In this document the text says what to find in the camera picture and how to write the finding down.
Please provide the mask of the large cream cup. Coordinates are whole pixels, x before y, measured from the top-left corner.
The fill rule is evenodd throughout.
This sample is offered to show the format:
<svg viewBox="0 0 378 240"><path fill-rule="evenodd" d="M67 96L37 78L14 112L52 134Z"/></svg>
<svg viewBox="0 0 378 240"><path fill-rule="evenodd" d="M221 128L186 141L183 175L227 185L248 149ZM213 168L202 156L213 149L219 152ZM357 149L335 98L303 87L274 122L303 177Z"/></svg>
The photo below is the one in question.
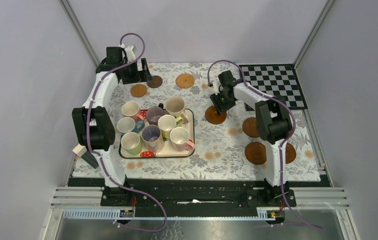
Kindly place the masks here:
<svg viewBox="0 0 378 240"><path fill-rule="evenodd" d="M165 110L175 118L181 117L184 123L191 121L191 117L186 113L185 101L179 96L172 96L165 101Z"/></svg>

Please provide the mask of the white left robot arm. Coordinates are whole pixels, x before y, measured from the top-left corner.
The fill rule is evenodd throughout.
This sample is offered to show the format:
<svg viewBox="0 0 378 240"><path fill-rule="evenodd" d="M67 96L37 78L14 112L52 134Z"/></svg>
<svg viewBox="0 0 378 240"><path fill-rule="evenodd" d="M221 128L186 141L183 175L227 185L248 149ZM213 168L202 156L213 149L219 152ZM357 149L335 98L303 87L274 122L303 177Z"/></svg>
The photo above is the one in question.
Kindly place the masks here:
<svg viewBox="0 0 378 240"><path fill-rule="evenodd" d="M96 68L96 80L82 107L72 110L73 123L79 145L96 161L105 180L105 186L115 189L113 200L127 205L132 198L127 177L114 151L116 132L109 116L112 93L119 83L137 84L151 80L147 61L136 57L134 46L108 47L106 57Z"/></svg>

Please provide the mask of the white cup green body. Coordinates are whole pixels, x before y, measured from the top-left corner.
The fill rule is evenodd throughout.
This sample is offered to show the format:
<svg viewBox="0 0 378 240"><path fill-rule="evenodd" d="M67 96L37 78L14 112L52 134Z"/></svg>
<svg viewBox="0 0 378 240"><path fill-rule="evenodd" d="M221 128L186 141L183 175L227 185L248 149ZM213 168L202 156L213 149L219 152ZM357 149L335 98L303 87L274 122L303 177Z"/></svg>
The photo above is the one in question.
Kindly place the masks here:
<svg viewBox="0 0 378 240"><path fill-rule="evenodd" d="M121 147L130 155L138 155L142 151L142 141L135 132L128 132L121 137Z"/></svg>

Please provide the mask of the dark walnut coaster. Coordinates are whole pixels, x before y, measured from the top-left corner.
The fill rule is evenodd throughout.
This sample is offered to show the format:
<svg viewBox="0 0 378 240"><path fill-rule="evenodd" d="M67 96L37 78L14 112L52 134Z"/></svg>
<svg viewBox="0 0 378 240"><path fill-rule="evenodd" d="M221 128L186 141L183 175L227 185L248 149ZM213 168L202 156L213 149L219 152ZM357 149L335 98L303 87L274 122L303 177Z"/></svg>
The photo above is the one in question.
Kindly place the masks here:
<svg viewBox="0 0 378 240"><path fill-rule="evenodd" d="M153 75L150 80L147 80L147 86L150 88L158 88L163 83L163 79L158 75Z"/></svg>

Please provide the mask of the floral tablecloth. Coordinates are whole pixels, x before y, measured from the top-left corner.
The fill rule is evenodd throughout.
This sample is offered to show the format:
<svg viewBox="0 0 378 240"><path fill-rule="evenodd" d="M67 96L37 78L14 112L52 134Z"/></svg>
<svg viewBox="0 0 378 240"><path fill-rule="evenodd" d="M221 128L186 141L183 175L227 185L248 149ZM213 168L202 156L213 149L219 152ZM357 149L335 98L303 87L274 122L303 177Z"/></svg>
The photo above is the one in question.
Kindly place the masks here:
<svg viewBox="0 0 378 240"><path fill-rule="evenodd" d="M227 63L150 63L150 73L160 76L163 83L158 88L149 88L135 102L144 109L164 103L172 96L179 96L187 108L194 112L195 151L184 158L123 159L119 161L129 178L153 179L204 179L204 180L262 180L267 164L254 165L245 157L245 147L255 138L242 130L243 122L253 117L244 103L238 102L222 124L211 124L205 119L205 111L212 105L213 90L207 82L221 72L230 70L238 78L238 69ZM180 88L176 77L191 74L195 83L191 88ZM302 110L292 110L296 119L295 133L289 140L296 149L296 159L286 166L289 181L318 182L319 169Z"/></svg>

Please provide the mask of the white cup pink front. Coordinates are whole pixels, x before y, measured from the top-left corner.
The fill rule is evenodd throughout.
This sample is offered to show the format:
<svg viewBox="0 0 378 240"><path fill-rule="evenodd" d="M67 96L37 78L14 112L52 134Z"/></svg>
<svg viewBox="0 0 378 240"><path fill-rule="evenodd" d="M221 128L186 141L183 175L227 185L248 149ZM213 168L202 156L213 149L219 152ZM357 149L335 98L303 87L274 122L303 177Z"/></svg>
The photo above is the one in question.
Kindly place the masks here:
<svg viewBox="0 0 378 240"><path fill-rule="evenodd" d="M190 139L190 134L184 127L176 127L171 130L170 141L172 147L179 152L195 149L195 143Z"/></svg>

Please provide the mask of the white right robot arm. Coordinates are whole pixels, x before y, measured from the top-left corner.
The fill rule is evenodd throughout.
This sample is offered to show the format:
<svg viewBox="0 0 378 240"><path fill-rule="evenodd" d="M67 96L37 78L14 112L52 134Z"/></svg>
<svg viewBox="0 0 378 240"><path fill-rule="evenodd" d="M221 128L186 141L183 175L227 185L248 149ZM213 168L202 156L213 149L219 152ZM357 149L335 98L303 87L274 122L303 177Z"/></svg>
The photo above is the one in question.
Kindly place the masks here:
<svg viewBox="0 0 378 240"><path fill-rule="evenodd" d="M210 99L218 114L230 110L236 101L242 101L255 110L257 132L265 142L268 164L263 198L270 206L278 205L289 193L285 173L286 146L294 132L294 116L285 104L285 98L263 93L244 78L235 79L229 70L222 72L218 80L209 80L208 86L214 89Z"/></svg>

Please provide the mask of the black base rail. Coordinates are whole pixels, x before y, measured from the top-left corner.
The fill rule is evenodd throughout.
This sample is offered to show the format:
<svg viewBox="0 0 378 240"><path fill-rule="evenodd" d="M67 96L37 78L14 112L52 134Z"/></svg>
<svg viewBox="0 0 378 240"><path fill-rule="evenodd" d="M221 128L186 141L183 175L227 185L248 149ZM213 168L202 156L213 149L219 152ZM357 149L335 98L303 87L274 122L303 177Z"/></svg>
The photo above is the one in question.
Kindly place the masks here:
<svg viewBox="0 0 378 240"><path fill-rule="evenodd" d="M128 179L127 189L104 187L103 207L129 207L136 217L253 217L257 208L295 207L294 191L264 180Z"/></svg>

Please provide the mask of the brown ridged wooden coaster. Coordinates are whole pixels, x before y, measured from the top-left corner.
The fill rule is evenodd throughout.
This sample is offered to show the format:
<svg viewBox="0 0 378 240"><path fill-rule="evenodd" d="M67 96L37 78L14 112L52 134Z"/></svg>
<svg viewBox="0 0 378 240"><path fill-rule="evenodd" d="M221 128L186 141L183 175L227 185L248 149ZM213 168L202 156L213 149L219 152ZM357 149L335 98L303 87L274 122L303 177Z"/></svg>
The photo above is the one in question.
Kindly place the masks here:
<svg viewBox="0 0 378 240"><path fill-rule="evenodd" d="M245 157L247 160L254 165L262 165L266 163L266 148L263 143L251 142L249 143L245 150Z"/></svg>

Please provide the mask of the light bamboo coaster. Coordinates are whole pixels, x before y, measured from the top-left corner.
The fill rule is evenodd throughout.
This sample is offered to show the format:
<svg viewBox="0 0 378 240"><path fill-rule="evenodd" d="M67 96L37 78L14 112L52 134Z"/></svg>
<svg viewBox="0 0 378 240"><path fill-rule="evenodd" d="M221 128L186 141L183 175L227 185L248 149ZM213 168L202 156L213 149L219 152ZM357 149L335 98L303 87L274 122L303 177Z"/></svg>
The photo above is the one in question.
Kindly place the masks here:
<svg viewBox="0 0 378 240"><path fill-rule="evenodd" d="M143 97L147 93L147 87L144 84L136 84L131 87L130 94L133 97L140 98Z"/></svg>

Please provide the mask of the cream tray with black rim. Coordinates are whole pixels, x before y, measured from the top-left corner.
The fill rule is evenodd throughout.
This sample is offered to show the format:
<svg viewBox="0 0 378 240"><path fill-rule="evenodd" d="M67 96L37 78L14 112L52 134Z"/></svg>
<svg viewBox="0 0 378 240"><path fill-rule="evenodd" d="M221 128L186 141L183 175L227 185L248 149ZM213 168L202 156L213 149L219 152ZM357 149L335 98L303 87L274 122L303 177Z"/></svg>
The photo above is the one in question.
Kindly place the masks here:
<svg viewBox="0 0 378 240"><path fill-rule="evenodd" d="M143 121L135 123L135 131L121 136L120 156L125 159L140 158L184 158L195 149L193 112L184 110L173 116L154 106L141 110L137 117Z"/></svg>

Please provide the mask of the woven rattan coaster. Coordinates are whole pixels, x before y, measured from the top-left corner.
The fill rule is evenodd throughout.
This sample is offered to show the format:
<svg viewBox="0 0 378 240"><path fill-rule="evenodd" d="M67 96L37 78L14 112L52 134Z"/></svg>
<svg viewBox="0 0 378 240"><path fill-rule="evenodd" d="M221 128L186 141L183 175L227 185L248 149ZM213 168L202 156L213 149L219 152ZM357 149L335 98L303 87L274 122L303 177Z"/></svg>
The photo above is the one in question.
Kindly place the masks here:
<svg viewBox="0 0 378 240"><path fill-rule="evenodd" d="M175 83L182 89L188 89L194 85L195 78L191 74L182 73L176 77Z"/></svg>

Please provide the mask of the wooden block pieces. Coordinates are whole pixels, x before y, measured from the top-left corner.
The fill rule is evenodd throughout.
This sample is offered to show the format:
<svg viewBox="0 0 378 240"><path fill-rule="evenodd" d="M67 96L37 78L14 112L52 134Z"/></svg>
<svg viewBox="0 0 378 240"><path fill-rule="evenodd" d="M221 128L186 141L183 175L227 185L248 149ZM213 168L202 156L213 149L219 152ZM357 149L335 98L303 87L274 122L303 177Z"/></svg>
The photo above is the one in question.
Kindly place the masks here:
<svg viewBox="0 0 378 240"><path fill-rule="evenodd" d="M97 169L99 164L96 158L87 150L84 145L76 145L73 148L73 153L83 159L86 163L88 163L92 168Z"/></svg>

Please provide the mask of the lilac cup centre front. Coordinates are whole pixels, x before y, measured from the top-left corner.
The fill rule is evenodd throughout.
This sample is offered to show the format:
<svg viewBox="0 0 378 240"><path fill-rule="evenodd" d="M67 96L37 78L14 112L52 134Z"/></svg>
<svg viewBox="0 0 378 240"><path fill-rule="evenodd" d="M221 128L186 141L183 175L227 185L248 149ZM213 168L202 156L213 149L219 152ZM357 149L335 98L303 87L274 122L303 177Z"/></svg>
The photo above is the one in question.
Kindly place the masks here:
<svg viewBox="0 0 378 240"><path fill-rule="evenodd" d="M164 148L165 142L162 132L156 125L144 127L141 137L148 151L159 153Z"/></svg>

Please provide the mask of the black white chessboard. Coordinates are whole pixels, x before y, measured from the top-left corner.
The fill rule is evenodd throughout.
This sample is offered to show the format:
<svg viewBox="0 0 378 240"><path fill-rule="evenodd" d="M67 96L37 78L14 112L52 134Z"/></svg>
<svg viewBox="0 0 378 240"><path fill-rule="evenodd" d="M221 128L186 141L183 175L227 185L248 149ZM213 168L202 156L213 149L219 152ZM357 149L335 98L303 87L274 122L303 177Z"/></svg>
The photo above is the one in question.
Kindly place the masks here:
<svg viewBox="0 0 378 240"><path fill-rule="evenodd" d="M254 88L285 97L291 110L307 109L297 73L292 64L241 64L245 79Z"/></svg>

